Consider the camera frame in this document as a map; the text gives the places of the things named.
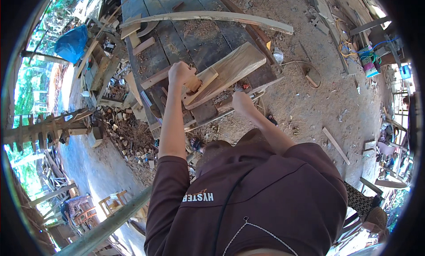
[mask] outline right hand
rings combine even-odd
[[[176,62],[168,71],[170,86],[182,86],[195,75],[196,68],[190,68],[185,62]]]
[[[244,92],[234,92],[232,106],[236,112],[241,113],[242,115],[248,117],[252,115],[255,111],[258,111],[252,99]]]

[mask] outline curved wooden template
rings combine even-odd
[[[271,30],[279,31],[285,34],[292,35],[294,27],[274,21],[271,19],[248,15],[243,13],[219,12],[219,11],[187,11],[178,13],[165,13],[149,17],[136,19],[133,21],[125,22],[120,25],[120,28],[128,27],[142,22],[160,21],[160,20],[192,20],[192,19],[208,19],[215,21],[234,21],[250,25],[258,25],[260,27],[269,28]]]
[[[142,36],[146,36],[150,31],[152,31],[154,28],[156,28],[158,23],[159,23],[159,21],[148,22],[147,27],[144,30],[137,33],[137,37],[140,38]]]

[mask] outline brown t-shirt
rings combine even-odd
[[[216,255],[223,254],[245,216],[300,256],[326,255],[342,228],[347,192],[319,145],[298,144],[282,156],[274,154],[267,142],[240,145],[208,165],[213,168],[190,184],[186,160],[172,156],[158,160],[146,224],[148,256],[211,255],[222,205],[235,182],[250,169],[226,206]],[[268,233],[247,225],[226,255],[257,248],[292,253]]]

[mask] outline black cable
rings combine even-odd
[[[233,191],[236,189],[236,186],[243,180],[243,178],[245,178],[251,171],[253,170],[250,169],[248,170],[245,174],[243,174],[233,185],[232,189],[229,191],[229,194],[226,197],[226,200],[224,201],[223,206],[221,207],[221,211],[220,211],[220,215],[218,217],[218,223],[217,223],[217,228],[215,230],[215,235],[214,235],[214,243],[213,243],[213,247],[212,247],[212,256],[215,256],[215,252],[217,251],[217,241],[218,241],[218,233],[220,232],[220,225],[221,225],[221,221],[223,220],[223,215],[224,215],[224,211],[226,209],[227,203],[229,202],[230,196],[232,195]]]

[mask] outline workbench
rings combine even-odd
[[[183,3],[173,10],[173,7],[180,2]],[[148,17],[163,13],[197,10],[240,12],[240,9],[230,0],[128,0],[122,5],[122,19],[125,22],[139,14],[142,17]],[[143,89],[141,82],[175,62],[184,61],[201,72],[245,42],[250,42],[266,56],[267,62],[245,77],[250,85],[245,92],[249,95],[253,94],[254,98],[258,98],[264,93],[267,86],[283,78],[281,68],[255,31],[254,28],[257,27],[243,26],[236,22],[202,20],[209,21],[210,24],[202,25],[202,33],[205,35],[199,36],[196,35],[199,30],[188,30],[187,26],[185,27],[185,23],[189,21],[194,20],[160,21],[154,30],[146,36],[140,37],[141,42],[154,37],[155,44],[137,56],[132,54],[133,48],[130,38],[125,38],[137,90],[138,92],[145,91],[149,101],[158,106],[162,115],[165,106],[161,98],[166,98],[162,88],[168,89],[168,79],[162,80],[148,89]],[[146,23],[141,23],[141,29],[138,32],[143,30],[146,25]],[[146,100],[142,99],[142,103],[149,125],[156,124],[158,126],[158,119],[152,114]],[[222,108],[219,104],[214,104],[213,100],[209,100],[190,111],[182,106],[185,130],[189,131],[205,125],[233,111],[230,98],[224,100],[221,104],[229,107],[229,110],[219,113]],[[151,130],[154,138],[159,138],[160,129]]]

